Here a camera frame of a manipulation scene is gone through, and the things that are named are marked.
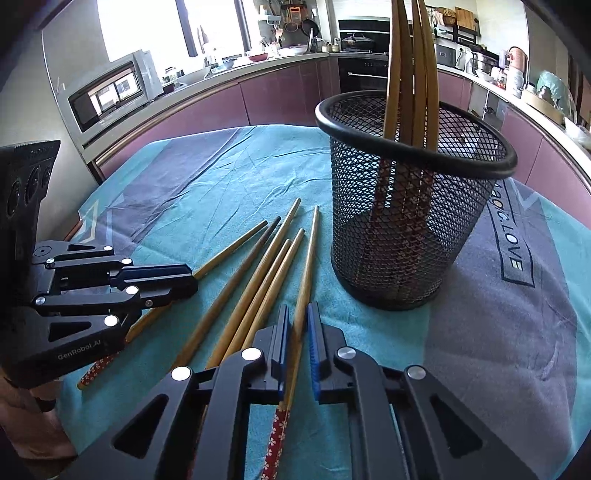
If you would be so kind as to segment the white microwave oven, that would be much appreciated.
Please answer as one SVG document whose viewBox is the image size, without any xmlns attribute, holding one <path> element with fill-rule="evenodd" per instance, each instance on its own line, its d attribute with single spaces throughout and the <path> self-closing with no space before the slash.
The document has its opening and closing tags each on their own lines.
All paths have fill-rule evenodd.
<svg viewBox="0 0 591 480">
<path fill-rule="evenodd" d="M 162 93 L 151 53 L 138 50 L 73 81 L 56 100 L 72 141 L 84 150 Z"/>
</svg>

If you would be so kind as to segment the teal grey tablecloth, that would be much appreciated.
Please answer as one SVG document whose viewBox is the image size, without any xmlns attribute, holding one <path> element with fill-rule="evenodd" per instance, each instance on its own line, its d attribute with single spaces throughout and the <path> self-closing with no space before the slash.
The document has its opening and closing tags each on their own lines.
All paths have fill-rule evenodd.
<svg viewBox="0 0 591 480">
<path fill-rule="evenodd" d="M 559 477 L 590 432 L 590 231 L 510 177 L 480 133 L 452 159 L 315 127 L 238 127 L 149 143 L 84 203 L 77 241 L 137 266 L 199 267 L 253 225 L 294 240 L 325 327 L 377 366 L 438 380 L 518 456 Z"/>
</svg>

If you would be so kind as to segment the round bamboo steamer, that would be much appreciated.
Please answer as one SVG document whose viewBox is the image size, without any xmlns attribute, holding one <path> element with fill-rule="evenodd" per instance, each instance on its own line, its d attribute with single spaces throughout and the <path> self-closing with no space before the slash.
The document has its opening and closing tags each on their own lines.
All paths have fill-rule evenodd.
<svg viewBox="0 0 591 480">
<path fill-rule="evenodd" d="M 535 93 L 532 93 L 529 90 L 525 90 L 522 93 L 522 99 L 532 108 L 546 116 L 547 118 L 551 119 L 557 125 L 564 125 L 564 114 L 555 108 L 551 103 L 548 101 L 540 98 Z"/>
</svg>

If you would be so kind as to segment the pink lower cabinets right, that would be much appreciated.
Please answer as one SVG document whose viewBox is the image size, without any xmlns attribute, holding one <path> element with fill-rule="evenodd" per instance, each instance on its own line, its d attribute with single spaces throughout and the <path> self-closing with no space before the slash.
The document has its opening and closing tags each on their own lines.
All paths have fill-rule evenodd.
<svg viewBox="0 0 591 480">
<path fill-rule="evenodd" d="M 505 90 L 459 69 L 440 65 L 440 98 L 480 116 L 491 99 L 499 131 L 518 154 L 515 178 L 549 199 L 590 196 L 590 155 L 563 127 Z"/>
</svg>

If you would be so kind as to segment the black wall shelf rack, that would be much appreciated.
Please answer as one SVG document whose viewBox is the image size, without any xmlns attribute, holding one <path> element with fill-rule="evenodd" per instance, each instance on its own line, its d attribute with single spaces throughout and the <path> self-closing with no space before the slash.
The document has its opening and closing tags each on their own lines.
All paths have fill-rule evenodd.
<svg viewBox="0 0 591 480">
<path fill-rule="evenodd" d="M 455 43 L 477 44 L 481 38 L 480 22 L 475 13 L 461 7 L 433 7 L 427 11 L 436 39 Z"/>
</svg>

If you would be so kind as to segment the black range hood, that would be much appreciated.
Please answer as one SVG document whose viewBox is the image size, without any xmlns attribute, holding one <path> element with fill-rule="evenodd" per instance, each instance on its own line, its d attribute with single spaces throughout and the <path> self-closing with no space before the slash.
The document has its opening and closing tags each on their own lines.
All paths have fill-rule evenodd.
<svg viewBox="0 0 591 480">
<path fill-rule="evenodd" d="M 339 19 L 342 50 L 388 53 L 390 48 L 390 19 L 386 17 L 356 17 Z"/>
</svg>

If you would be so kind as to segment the pink cabinets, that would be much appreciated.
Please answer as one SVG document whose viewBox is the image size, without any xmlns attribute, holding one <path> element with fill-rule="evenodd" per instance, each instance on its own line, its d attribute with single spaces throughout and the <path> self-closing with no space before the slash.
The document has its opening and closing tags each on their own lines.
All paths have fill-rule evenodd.
<svg viewBox="0 0 591 480">
<path fill-rule="evenodd" d="M 563 127 L 505 90 L 459 69 L 440 65 L 440 98 L 480 116 L 491 99 L 499 131 L 518 154 L 515 178 L 549 199 L 590 196 L 590 155 Z"/>
<path fill-rule="evenodd" d="M 322 54 L 254 65 L 255 71 L 219 81 L 134 126 L 91 162 L 102 183 L 145 145 L 239 126 L 314 126 L 315 106 L 341 92 L 338 60 Z"/>
</svg>

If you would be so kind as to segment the pink lower cabinets left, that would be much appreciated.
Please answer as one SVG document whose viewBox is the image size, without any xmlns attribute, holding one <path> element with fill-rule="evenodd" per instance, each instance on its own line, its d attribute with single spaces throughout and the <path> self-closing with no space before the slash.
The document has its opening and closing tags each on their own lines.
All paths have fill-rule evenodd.
<svg viewBox="0 0 591 480">
<path fill-rule="evenodd" d="M 91 162 L 102 183 L 145 145 L 239 126 L 314 126 L 315 106 L 341 92 L 338 60 L 322 54 L 254 65 L 255 71 L 219 81 L 134 126 Z"/>
</svg>

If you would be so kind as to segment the pink thermos jug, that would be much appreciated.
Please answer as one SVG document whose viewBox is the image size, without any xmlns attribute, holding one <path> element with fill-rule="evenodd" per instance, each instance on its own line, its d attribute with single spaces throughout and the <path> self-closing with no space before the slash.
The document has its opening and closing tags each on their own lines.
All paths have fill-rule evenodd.
<svg viewBox="0 0 591 480">
<path fill-rule="evenodd" d="M 524 77 L 527 76 L 528 71 L 528 56 L 526 52 L 518 47 L 512 46 L 507 51 L 507 68 L 520 71 Z"/>
</svg>

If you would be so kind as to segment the black mesh utensil holder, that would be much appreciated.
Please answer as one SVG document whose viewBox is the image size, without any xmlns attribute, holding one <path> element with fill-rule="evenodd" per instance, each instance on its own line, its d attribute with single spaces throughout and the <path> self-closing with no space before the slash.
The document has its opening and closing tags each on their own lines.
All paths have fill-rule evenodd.
<svg viewBox="0 0 591 480">
<path fill-rule="evenodd" d="M 439 105 L 437 151 L 383 135 L 386 94 L 349 92 L 315 108 L 329 135 L 331 261 L 357 300 L 384 310 L 435 297 L 492 195 L 518 156 L 502 134 Z"/>
</svg>

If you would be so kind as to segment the window with dark frame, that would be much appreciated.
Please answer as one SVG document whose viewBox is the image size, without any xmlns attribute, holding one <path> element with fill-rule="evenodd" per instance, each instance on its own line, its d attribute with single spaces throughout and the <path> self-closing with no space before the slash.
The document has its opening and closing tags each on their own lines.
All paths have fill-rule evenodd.
<svg viewBox="0 0 591 480">
<path fill-rule="evenodd" d="M 172 65 L 253 46 L 253 10 L 245 1 L 99 1 L 97 10 L 111 60 L 143 50 Z"/>
</svg>

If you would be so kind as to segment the light green wrapped appliance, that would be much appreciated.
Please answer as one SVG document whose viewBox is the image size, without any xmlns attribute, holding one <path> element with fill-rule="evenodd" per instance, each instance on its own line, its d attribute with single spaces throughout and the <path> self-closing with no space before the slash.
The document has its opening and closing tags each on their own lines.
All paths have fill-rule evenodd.
<svg viewBox="0 0 591 480">
<path fill-rule="evenodd" d="M 537 92 L 540 93 L 544 87 L 548 88 L 551 96 L 551 103 L 554 107 L 561 111 L 570 120 L 574 121 L 576 117 L 575 103 L 570 90 L 564 82 L 554 73 L 544 70 L 538 77 L 536 84 Z"/>
</svg>

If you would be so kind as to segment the black built-in oven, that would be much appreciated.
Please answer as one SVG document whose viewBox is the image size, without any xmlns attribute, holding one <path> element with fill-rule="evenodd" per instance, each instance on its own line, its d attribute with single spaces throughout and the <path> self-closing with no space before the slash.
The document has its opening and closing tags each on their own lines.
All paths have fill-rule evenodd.
<svg viewBox="0 0 591 480">
<path fill-rule="evenodd" d="M 339 87 L 342 93 L 362 90 L 385 90 L 389 61 L 373 54 L 342 55 L 338 59 Z"/>
</svg>

